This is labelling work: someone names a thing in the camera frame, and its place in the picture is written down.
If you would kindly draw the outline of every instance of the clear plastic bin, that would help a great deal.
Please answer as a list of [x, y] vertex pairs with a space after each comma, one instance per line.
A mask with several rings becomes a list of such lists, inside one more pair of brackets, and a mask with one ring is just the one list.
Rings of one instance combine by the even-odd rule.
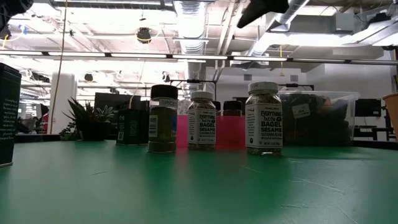
[[285, 146], [349, 146], [356, 92], [280, 91]]

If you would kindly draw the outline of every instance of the plant pot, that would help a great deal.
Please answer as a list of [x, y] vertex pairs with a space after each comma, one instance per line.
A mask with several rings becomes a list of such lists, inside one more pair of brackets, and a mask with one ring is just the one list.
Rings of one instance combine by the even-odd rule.
[[104, 141], [108, 137], [111, 123], [76, 123], [83, 141]]
[[387, 95], [383, 97], [383, 100], [386, 102], [392, 127], [394, 128], [396, 137], [398, 139], [398, 93]]

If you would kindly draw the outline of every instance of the green tabletop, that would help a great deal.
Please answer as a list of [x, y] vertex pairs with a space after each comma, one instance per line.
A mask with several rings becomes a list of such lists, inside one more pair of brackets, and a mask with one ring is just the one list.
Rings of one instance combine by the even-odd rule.
[[283, 155], [16, 144], [14, 165], [0, 169], [0, 223], [398, 223], [398, 151]]

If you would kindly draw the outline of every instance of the jar label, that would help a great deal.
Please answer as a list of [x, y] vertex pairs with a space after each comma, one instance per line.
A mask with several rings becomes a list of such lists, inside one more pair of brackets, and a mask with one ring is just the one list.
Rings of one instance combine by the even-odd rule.
[[149, 137], [157, 138], [157, 115], [149, 116]]
[[178, 100], [175, 99], [159, 99], [159, 105], [157, 107], [166, 107], [166, 108], [178, 108]]
[[283, 146], [282, 105], [258, 103], [246, 106], [246, 146]]
[[216, 111], [194, 109], [188, 111], [188, 143], [216, 144]]
[[295, 119], [304, 118], [311, 115], [310, 106], [308, 103], [292, 106], [292, 111]]

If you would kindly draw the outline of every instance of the black jar lid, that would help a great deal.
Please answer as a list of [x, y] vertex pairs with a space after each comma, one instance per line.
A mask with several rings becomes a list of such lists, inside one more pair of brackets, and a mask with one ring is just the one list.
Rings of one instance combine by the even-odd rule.
[[158, 98], [158, 97], [167, 97], [173, 98], [175, 100], [178, 99], [178, 89], [172, 85], [154, 85], [150, 89], [150, 97]]
[[225, 101], [224, 110], [242, 110], [242, 102], [240, 101]]
[[216, 106], [217, 111], [221, 110], [221, 103], [219, 101], [213, 101], [212, 103]]

